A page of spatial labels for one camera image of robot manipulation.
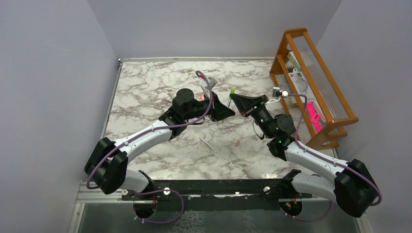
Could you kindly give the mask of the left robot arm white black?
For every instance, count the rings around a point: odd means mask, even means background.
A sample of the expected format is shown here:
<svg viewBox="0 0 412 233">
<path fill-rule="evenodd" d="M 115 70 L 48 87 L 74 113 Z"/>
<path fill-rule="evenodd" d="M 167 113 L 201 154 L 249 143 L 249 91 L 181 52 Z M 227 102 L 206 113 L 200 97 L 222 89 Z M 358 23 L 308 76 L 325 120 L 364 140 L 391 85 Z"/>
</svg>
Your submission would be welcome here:
<svg viewBox="0 0 412 233">
<path fill-rule="evenodd" d="M 235 112 L 220 102 L 213 93 L 212 100 L 205 97 L 198 101 L 192 90 L 180 89 L 172 100 L 172 106 L 149 127 L 122 139 L 100 139 L 95 146 L 84 171 L 88 182 L 95 189 L 111 194 L 118 189 L 134 191 L 140 199 L 152 195 L 152 181 L 143 171 L 131 171 L 128 164 L 148 149 L 170 141 L 180 135 L 193 118 L 209 117 L 217 122 L 235 115 Z"/>
</svg>

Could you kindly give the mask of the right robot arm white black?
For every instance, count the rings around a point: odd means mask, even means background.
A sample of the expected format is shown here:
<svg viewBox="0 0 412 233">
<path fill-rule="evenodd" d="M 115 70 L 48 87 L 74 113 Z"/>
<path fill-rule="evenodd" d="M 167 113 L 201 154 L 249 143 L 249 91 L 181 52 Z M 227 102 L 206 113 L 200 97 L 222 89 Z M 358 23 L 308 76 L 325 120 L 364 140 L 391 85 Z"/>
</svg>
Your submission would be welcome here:
<svg viewBox="0 0 412 233">
<path fill-rule="evenodd" d="M 370 206 L 382 202 L 382 194 L 365 164 L 348 162 L 325 155 L 293 137 L 297 132 L 292 116 L 272 116 L 265 96 L 230 94 L 242 117 L 252 117 L 264 135 L 271 139 L 267 147 L 272 156 L 301 165 L 313 172 L 297 172 L 280 185 L 281 193 L 291 198 L 297 193 L 312 194 L 336 203 L 352 217 L 361 217 Z"/>
</svg>

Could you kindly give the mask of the white green marker pen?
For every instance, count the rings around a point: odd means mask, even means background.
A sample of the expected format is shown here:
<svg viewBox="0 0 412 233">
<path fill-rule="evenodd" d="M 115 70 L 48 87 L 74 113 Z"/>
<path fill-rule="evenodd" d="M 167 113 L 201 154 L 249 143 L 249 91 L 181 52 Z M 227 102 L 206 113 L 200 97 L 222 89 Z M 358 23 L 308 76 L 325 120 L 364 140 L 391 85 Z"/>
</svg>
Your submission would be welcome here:
<svg viewBox="0 0 412 233">
<path fill-rule="evenodd" d="M 199 137 L 199 139 L 214 153 L 217 153 L 217 151 L 202 137 Z"/>
</svg>

